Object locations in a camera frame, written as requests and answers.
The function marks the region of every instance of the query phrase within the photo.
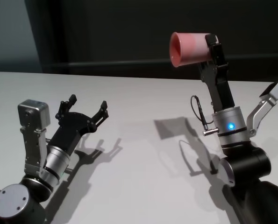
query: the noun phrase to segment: metal bracket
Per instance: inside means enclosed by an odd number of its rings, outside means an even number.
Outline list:
[[[47,157],[45,128],[50,124],[49,106],[27,99],[18,105],[18,114],[26,148],[25,173],[40,177]]]
[[[278,100],[278,82],[272,83],[260,95],[261,101],[247,118],[247,129],[250,137],[257,134],[261,120],[275,106]]]

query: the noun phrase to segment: red cup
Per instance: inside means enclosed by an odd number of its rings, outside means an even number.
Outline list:
[[[174,67],[211,60],[207,34],[176,33],[170,39],[170,59]]]

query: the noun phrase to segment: white table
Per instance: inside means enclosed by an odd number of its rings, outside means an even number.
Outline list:
[[[229,85],[246,118],[268,83]],[[17,105],[28,98],[46,102],[51,138],[58,128],[54,116],[59,103],[71,94],[78,98],[71,111],[88,116],[107,101],[109,118],[77,147],[86,154],[93,149],[104,152],[93,163],[87,156],[73,181],[62,185],[56,196],[66,194],[63,203],[54,197],[49,205],[50,216],[59,206],[52,223],[238,223],[222,195],[222,183],[206,169],[206,149],[215,162],[223,154],[216,135],[202,136],[202,125],[189,106],[190,96],[197,95],[211,120],[211,99],[199,80],[0,73],[0,189],[20,182],[24,175]],[[262,179],[278,185],[278,104],[252,140],[271,159],[272,172]],[[69,168],[77,162],[73,154]]]

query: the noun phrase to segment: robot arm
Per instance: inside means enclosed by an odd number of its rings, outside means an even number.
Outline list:
[[[108,118],[107,103],[92,117],[69,112],[77,101],[72,95],[62,101],[56,118],[60,127],[46,145],[45,132],[50,124],[50,112],[46,103],[26,100],[18,105],[21,132],[26,160],[25,176],[18,184],[0,191],[0,223],[43,224],[45,211],[41,202],[46,201],[66,170],[70,156],[81,137],[93,133]]]
[[[260,121],[278,100],[278,82],[262,93],[262,101],[248,116],[246,125],[240,107],[235,107],[227,81],[228,63],[215,35],[173,33],[170,58],[175,67],[199,63],[201,80],[212,99],[215,124],[214,129],[205,128],[203,135],[218,133],[227,156],[220,161],[218,176],[225,182],[224,196],[241,224],[278,224],[278,187],[259,180],[271,172],[271,162],[264,150],[250,142]]]

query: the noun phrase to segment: black cable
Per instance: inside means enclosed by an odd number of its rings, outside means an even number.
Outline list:
[[[194,107],[193,107],[193,102],[192,102],[193,98],[195,98],[195,99],[196,99],[196,101],[197,101],[197,96],[195,96],[195,95],[191,96],[191,107],[192,107],[192,110],[193,110],[193,112],[194,112],[194,114],[195,114],[196,118],[198,118],[198,120],[202,122],[201,118],[200,118],[200,117],[198,117],[197,113],[196,113],[196,112],[195,112],[195,110],[194,110]],[[214,122],[214,120],[212,120],[212,121],[211,121],[211,122],[209,122],[209,123],[207,123],[207,122],[206,122],[206,124],[208,124],[208,125],[209,125],[209,124],[212,124],[213,122]]]

